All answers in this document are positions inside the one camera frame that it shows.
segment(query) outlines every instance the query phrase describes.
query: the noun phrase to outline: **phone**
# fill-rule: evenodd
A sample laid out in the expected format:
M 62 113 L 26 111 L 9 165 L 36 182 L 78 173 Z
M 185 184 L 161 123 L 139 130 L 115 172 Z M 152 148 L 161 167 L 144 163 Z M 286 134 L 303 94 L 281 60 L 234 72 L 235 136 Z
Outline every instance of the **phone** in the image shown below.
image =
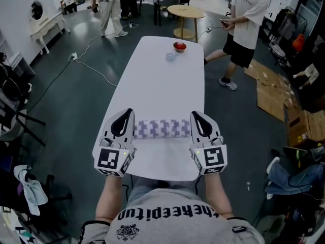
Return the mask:
M 223 20 L 219 19 L 220 22 L 222 23 L 222 25 L 224 25 L 225 27 L 228 27 L 228 24 L 226 24 Z

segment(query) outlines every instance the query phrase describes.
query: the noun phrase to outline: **black shorts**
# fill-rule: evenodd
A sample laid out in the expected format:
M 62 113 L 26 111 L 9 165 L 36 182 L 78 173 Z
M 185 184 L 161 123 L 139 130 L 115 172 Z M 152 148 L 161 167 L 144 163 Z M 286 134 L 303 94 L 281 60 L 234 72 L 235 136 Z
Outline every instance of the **black shorts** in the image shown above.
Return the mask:
M 227 42 L 224 45 L 223 51 L 226 54 L 231 55 L 230 60 L 239 65 L 240 67 L 248 68 L 251 60 L 254 56 L 254 51 L 252 49 L 247 49 L 238 43 L 234 42 L 234 37 L 228 34 Z

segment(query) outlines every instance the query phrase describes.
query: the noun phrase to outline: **red bowl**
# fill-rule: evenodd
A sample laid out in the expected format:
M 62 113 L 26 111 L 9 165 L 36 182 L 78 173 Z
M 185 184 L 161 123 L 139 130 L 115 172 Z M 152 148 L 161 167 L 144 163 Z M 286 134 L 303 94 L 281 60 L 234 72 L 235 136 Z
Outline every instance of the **red bowl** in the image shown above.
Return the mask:
M 176 42 L 176 43 L 173 44 L 175 51 L 177 51 L 177 52 L 179 52 L 179 53 L 184 52 L 184 50 L 186 49 L 186 44 L 185 44 L 185 43 L 182 43 L 182 44 L 185 45 L 185 48 L 184 48 L 184 49 L 178 49 L 178 48 L 176 47 L 176 45 L 177 45 L 178 43 L 179 43 L 179 42 Z

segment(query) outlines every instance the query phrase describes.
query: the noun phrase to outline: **gray t-shirt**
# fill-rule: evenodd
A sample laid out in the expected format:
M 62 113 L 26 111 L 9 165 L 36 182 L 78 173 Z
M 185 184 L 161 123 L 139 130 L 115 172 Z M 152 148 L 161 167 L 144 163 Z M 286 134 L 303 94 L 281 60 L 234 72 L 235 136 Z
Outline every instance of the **gray t-shirt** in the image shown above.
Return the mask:
M 112 223 L 86 222 L 79 244 L 244 243 L 263 237 L 244 219 L 225 219 L 188 191 L 155 189 L 128 204 Z

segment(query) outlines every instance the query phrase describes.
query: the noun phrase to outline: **round wooden table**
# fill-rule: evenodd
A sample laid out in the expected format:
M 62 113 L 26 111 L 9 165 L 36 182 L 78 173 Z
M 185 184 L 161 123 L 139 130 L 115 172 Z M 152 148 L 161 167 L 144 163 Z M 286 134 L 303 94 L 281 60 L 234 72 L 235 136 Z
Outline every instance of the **round wooden table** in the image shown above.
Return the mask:
M 192 39 L 195 37 L 195 42 L 198 43 L 197 19 L 205 17 L 205 12 L 199 8 L 186 5 L 169 6 L 167 10 L 169 13 L 179 16 L 174 36 L 181 39 Z M 194 19 L 195 32 L 184 28 L 185 18 Z

